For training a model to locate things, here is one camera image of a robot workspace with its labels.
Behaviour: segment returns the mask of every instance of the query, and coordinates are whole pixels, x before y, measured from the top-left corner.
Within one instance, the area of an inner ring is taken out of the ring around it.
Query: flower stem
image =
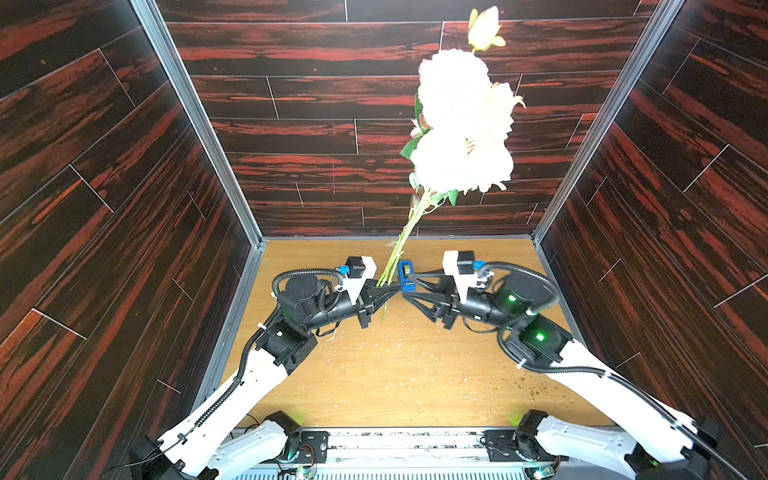
[[[429,208],[429,198],[431,196],[432,192],[429,189],[425,190],[421,199],[419,200],[419,203],[411,209],[408,215],[408,223],[406,223],[406,225],[402,228],[402,232],[397,238],[395,246],[392,248],[392,253],[389,255],[389,261],[386,264],[386,268],[382,272],[382,275],[379,278],[379,282],[376,284],[376,286],[382,286],[385,284],[389,285],[392,283],[392,277],[395,275],[395,271],[397,270],[397,263],[402,255],[402,248],[405,246],[406,240],[408,240],[408,236],[413,231],[413,227],[416,226],[419,220],[421,220],[422,215],[424,215],[424,212],[426,212],[427,208]]]

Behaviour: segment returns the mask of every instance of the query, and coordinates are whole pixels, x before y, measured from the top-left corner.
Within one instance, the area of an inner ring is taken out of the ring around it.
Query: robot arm
[[[286,379],[317,345],[313,330],[357,316],[366,328],[370,316],[399,291],[376,286],[371,257],[350,257],[338,270],[293,270],[273,282],[277,307],[248,340],[240,368],[202,405],[157,442],[145,439],[131,452],[133,478],[228,480],[250,466],[275,458],[300,427],[278,412],[259,428],[221,445],[243,417]],[[340,279],[331,282],[318,275]],[[288,279],[280,291],[280,281]]]
[[[487,291],[492,269],[509,274],[498,280],[496,290]],[[716,445],[717,428],[697,435],[691,417],[634,387],[542,316],[539,312],[559,301],[559,290],[547,277],[508,263],[477,262],[473,252],[450,251],[443,271],[414,274],[411,280],[427,292],[403,296],[431,321],[441,319],[451,329],[461,316],[495,327],[499,346],[518,368],[557,380],[621,427],[594,429],[543,412],[528,415],[529,423],[538,420],[527,435],[525,428],[520,431],[520,445],[515,445],[533,455],[526,458],[573,456],[628,478],[704,478],[710,459],[706,447]],[[695,446],[691,437],[698,440]]]

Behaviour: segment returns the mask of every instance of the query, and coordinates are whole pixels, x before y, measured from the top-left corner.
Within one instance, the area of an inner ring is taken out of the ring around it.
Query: white flower
[[[470,144],[448,130],[430,130],[411,154],[419,183],[438,192],[474,190],[510,179],[512,157],[504,140]]]
[[[488,67],[468,51],[442,50],[419,66],[419,100],[432,128],[465,132],[480,127],[491,81]]]
[[[491,7],[480,15],[477,10],[472,10],[467,33],[469,44],[476,50],[488,50],[491,45],[503,47],[506,42],[496,35],[501,28],[498,24],[498,8]]]
[[[523,97],[515,96],[508,83],[494,84],[485,98],[485,123],[488,133],[497,137],[512,131],[512,108],[523,103]]]

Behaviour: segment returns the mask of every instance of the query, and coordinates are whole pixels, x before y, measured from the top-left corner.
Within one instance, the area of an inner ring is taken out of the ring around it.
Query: dark wood panel wall
[[[0,12],[0,477],[96,479],[191,410],[250,245],[128,0]]]
[[[592,350],[716,419],[751,478],[768,476],[765,31],[765,2],[685,2],[543,241]]]
[[[656,2],[158,4],[262,231],[293,236],[400,232],[419,64],[469,49],[469,12],[492,5],[507,46],[480,55],[528,105],[508,140],[512,180],[460,196],[415,233],[532,232]]]

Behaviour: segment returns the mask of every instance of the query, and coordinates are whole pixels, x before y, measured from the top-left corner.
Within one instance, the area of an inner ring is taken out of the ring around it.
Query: wooden table surface
[[[371,256],[383,270],[392,240],[272,240],[259,268],[224,379],[237,369],[247,339],[275,305],[272,279],[297,268],[333,268],[346,258]],[[475,258],[505,261],[543,273],[530,240],[408,241],[404,259],[416,272],[442,267],[444,250],[474,250]],[[545,315],[568,328],[555,306]],[[473,328],[487,328],[475,323]],[[379,311],[367,329],[345,320],[288,379],[251,410],[261,420],[284,410],[304,426],[517,425],[529,409],[569,422],[610,425],[592,405],[554,380],[519,370],[502,353],[495,335],[452,330],[431,323],[400,295]],[[248,425],[246,418],[241,425]]]

